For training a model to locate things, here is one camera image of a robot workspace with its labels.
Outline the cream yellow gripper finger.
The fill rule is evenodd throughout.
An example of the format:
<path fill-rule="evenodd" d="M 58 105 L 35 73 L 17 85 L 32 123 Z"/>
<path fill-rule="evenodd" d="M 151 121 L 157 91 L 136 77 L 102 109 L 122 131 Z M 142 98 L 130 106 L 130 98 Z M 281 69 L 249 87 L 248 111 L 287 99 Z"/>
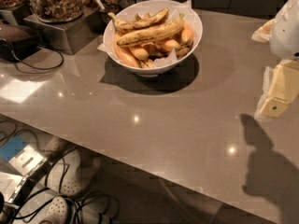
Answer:
<path fill-rule="evenodd" d="M 299 95 L 299 62 L 282 60 L 263 73 L 263 95 L 257 104 L 255 119 L 280 117 Z"/>

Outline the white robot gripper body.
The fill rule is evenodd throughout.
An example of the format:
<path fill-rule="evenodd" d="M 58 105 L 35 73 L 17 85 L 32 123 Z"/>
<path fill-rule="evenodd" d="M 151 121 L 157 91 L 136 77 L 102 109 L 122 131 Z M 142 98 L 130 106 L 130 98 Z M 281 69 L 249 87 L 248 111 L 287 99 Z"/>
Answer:
<path fill-rule="evenodd" d="M 281 59 L 299 59 L 299 0 L 288 0 L 276 15 L 270 49 Z"/>

